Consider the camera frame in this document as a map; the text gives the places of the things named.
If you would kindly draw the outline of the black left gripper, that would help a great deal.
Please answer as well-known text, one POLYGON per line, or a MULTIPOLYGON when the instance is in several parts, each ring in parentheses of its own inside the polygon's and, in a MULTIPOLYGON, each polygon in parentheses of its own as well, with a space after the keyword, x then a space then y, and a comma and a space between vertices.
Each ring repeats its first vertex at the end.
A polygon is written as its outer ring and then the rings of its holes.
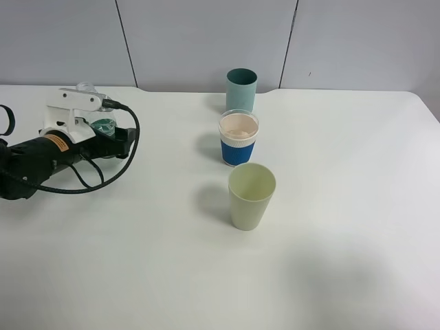
POLYGON ((116 127, 113 135, 107 135, 93 129, 94 137, 74 143, 66 134, 49 132, 40 137, 8 146, 6 148, 6 184, 20 186, 15 177, 31 184, 41 185, 51 176, 66 170, 72 170, 78 181, 85 186, 75 165, 79 162, 97 158, 128 157, 134 143, 137 129, 116 127))

